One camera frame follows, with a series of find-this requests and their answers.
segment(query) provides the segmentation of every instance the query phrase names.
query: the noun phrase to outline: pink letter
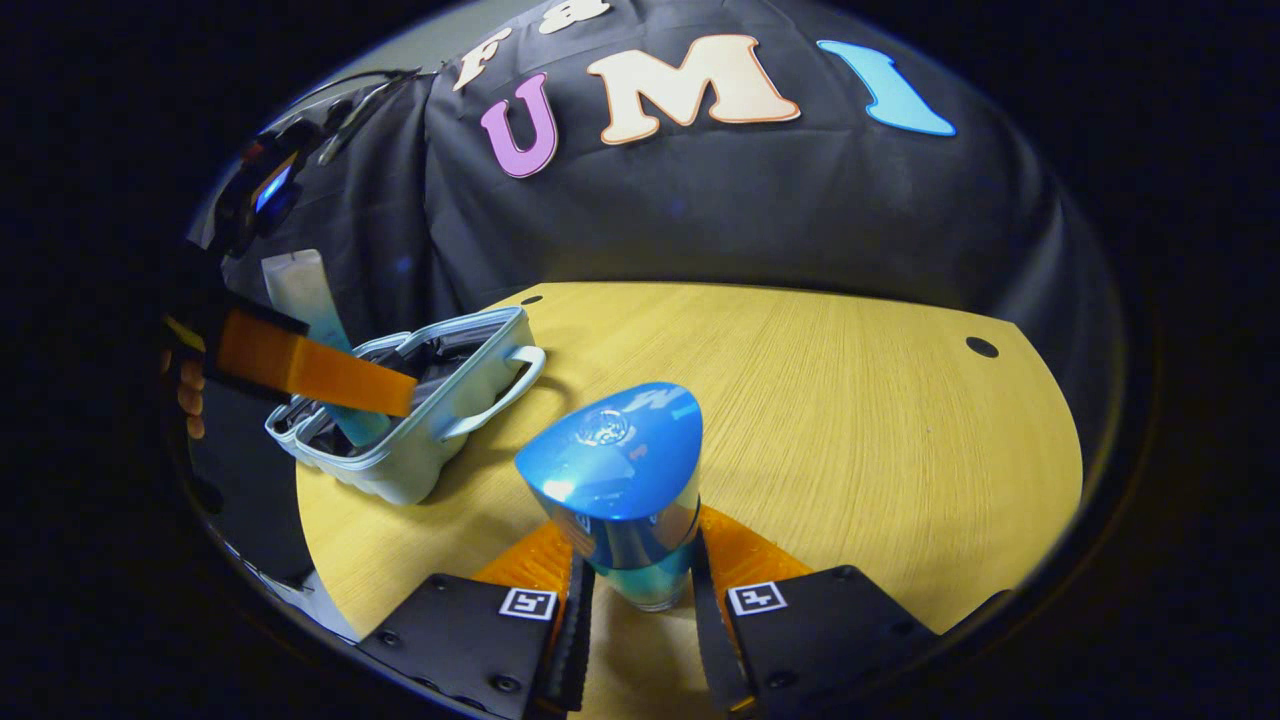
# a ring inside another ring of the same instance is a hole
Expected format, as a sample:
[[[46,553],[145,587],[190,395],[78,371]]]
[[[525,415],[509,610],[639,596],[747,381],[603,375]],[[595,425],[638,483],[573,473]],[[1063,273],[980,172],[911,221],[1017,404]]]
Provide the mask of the pink letter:
[[[516,88],[516,97],[525,101],[529,115],[534,120],[534,145],[529,150],[516,147],[511,136],[511,123],[507,122],[507,101],[502,100],[485,110],[480,126],[489,131],[489,143],[498,164],[513,178],[526,178],[552,161],[559,136],[556,132],[556,118],[547,101],[547,73],[538,73]]]

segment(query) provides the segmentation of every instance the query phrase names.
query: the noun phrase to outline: cable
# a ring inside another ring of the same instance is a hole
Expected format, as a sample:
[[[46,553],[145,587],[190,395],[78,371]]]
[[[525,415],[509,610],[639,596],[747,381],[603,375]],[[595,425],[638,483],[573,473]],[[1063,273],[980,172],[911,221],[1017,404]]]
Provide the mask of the cable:
[[[375,77],[375,76],[376,77],[388,77],[388,78],[392,78],[392,79],[399,79],[399,78],[406,77],[406,76],[416,76],[416,74],[419,74],[421,72],[422,72],[422,67],[419,65],[419,67],[416,67],[413,69],[408,69],[408,70],[404,70],[404,69],[402,69],[402,70],[365,70],[362,73],[349,74],[347,77],[338,78],[338,79],[332,81],[332,82],[326,82],[326,83],[321,85],[320,87],[317,87],[317,88],[315,88],[315,90],[312,90],[310,92],[306,92],[305,95],[301,95],[300,97],[294,99],[293,102],[289,104],[288,109],[285,109],[285,113],[288,110],[292,110],[293,108],[297,108],[298,104],[302,102],[303,100],[306,100],[307,97],[311,97],[312,95],[319,95],[319,94],[324,92],[325,90],[329,90],[332,87],[337,87],[337,86],[339,86],[339,85],[342,85],[344,82],[351,82],[353,79],[360,79],[362,77]]]

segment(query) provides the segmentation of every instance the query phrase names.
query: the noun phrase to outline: blue bottle cap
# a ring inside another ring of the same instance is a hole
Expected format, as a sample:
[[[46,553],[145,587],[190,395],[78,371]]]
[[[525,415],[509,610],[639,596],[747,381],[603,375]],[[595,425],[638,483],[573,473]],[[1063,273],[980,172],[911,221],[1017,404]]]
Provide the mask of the blue bottle cap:
[[[701,443],[694,395],[646,383],[562,418],[516,455],[516,468],[584,557],[643,568],[692,527]]]

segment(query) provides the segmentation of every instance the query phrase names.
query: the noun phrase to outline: beige letter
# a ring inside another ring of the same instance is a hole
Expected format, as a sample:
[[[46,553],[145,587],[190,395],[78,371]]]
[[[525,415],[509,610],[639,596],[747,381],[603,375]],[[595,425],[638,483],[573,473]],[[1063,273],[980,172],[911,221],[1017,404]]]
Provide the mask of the beige letter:
[[[538,32],[550,35],[579,20],[589,20],[603,14],[609,8],[611,5],[604,0],[566,0],[547,10],[543,15],[543,24],[538,26]]]
[[[680,69],[643,53],[626,50],[602,58],[586,72],[600,76],[609,102],[607,145],[632,142],[658,132],[658,119],[644,114],[640,96],[653,101],[682,126],[694,122],[710,83],[716,104],[710,115],[722,123],[777,123],[800,117],[800,106],[778,95],[746,35],[708,35],[689,46]]]
[[[485,40],[475,50],[462,56],[462,70],[458,73],[458,82],[453,83],[453,90],[462,90],[462,86],[474,81],[484,72],[484,61],[493,60],[498,54],[498,42],[511,36],[511,28],[502,28],[498,35]]]

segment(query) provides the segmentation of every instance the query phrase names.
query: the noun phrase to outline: screw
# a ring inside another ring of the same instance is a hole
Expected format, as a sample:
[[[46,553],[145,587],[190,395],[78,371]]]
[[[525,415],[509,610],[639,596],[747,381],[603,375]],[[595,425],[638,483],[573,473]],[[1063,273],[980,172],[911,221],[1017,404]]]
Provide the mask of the screw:
[[[494,675],[489,684],[500,693],[513,693],[520,691],[520,680],[509,675]]]

